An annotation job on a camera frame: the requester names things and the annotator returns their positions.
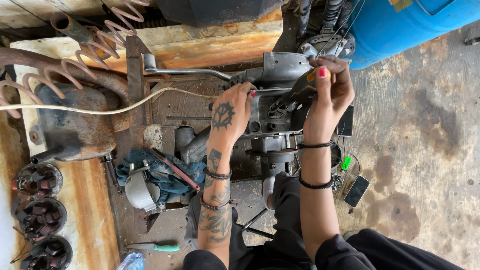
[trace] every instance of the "beaded bracelet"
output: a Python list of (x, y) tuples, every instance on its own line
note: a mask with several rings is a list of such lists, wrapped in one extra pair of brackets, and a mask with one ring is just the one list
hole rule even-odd
[(324, 148), (324, 147), (330, 147), (330, 146), (335, 146), (336, 142), (330, 141), (327, 144), (322, 144), (322, 145), (305, 145), (305, 144), (298, 144), (299, 149), (304, 149), (304, 148)]
[(207, 209), (210, 209), (210, 210), (213, 210), (213, 211), (217, 211), (220, 209), (220, 207), (224, 207), (225, 205), (228, 205), (228, 204), (234, 204), (234, 205), (238, 205), (238, 203), (233, 203), (233, 200), (232, 200), (232, 195), (230, 195), (230, 200), (228, 201), (228, 203), (224, 204), (224, 205), (221, 205), (221, 206), (211, 206), (211, 205), (208, 205), (205, 203), (204, 201), (204, 195), (200, 195), (200, 204), (207, 208)]
[(300, 171), (300, 176), (299, 176), (299, 181), (300, 183), (306, 187), (306, 188), (309, 188), (309, 189), (328, 189), (328, 188), (331, 188), (333, 183), (334, 183), (334, 180), (333, 178), (330, 180), (330, 182), (326, 183), (326, 184), (323, 184), (323, 185), (311, 185), (307, 182), (305, 182), (302, 178), (301, 178), (301, 171)]
[(214, 174), (214, 173), (211, 173), (207, 167), (204, 168), (204, 173), (210, 177), (212, 177), (213, 179), (216, 179), (216, 180), (220, 180), (220, 181), (225, 181), (225, 180), (228, 180), (230, 179), (230, 177), (232, 176), (232, 170), (230, 170), (230, 173), (229, 174)]

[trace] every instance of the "blue rag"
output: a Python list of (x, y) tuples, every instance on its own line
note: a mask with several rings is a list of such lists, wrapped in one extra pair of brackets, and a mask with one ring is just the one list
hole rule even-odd
[[(184, 172), (190, 179), (198, 185), (204, 185), (205, 174), (204, 168), (206, 164), (203, 162), (196, 162), (192, 164), (185, 164), (178, 158), (165, 154), (171, 164), (176, 165), (182, 172)], [(185, 196), (194, 191), (187, 182), (185, 182), (178, 174), (176, 174), (167, 164), (157, 159), (150, 150), (131, 149), (127, 158), (122, 161), (122, 164), (116, 168), (119, 184), (125, 186), (130, 170), (130, 163), (135, 164), (135, 169), (144, 166), (143, 160), (147, 160), (150, 165), (149, 183), (157, 185), (161, 192), (160, 198), (156, 202), (166, 203), (178, 196)]]

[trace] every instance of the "tattooed hand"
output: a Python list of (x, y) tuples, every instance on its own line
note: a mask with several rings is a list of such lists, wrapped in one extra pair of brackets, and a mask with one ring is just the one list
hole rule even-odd
[(246, 82), (234, 85), (217, 98), (213, 105), (212, 129), (207, 142), (210, 149), (232, 148), (245, 132), (256, 90), (255, 86)]

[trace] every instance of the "white cable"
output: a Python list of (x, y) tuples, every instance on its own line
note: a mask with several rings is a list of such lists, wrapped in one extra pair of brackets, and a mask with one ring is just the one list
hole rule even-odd
[(147, 100), (153, 98), (156, 95), (159, 95), (167, 90), (174, 90), (174, 91), (179, 91), (185, 94), (201, 97), (201, 98), (217, 98), (217, 97), (211, 97), (211, 96), (204, 96), (204, 95), (199, 95), (199, 94), (194, 94), (185, 90), (181, 90), (178, 88), (173, 88), (173, 87), (166, 87), (162, 88), (151, 95), (147, 96), (146, 98), (142, 99), (140, 102), (135, 103), (129, 107), (126, 107), (124, 109), (120, 110), (111, 110), (111, 111), (95, 111), (95, 110), (83, 110), (83, 109), (75, 109), (75, 108), (70, 108), (70, 107), (65, 107), (65, 106), (55, 106), (55, 105), (26, 105), (26, 104), (20, 104), (20, 105), (6, 105), (6, 106), (0, 106), (0, 110), (10, 110), (10, 109), (51, 109), (51, 110), (67, 110), (67, 111), (73, 111), (73, 112), (80, 112), (80, 113), (87, 113), (87, 114), (96, 114), (96, 115), (112, 115), (112, 114), (117, 114), (117, 113), (122, 113), (129, 111), (133, 108), (136, 108), (142, 104), (144, 104)]

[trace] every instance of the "teal knife handle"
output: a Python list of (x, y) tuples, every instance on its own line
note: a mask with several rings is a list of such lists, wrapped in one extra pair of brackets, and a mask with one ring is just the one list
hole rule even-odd
[(172, 252), (172, 251), (179, 251), (180, 247), (178, 245), (155, 245), (155, 250)]

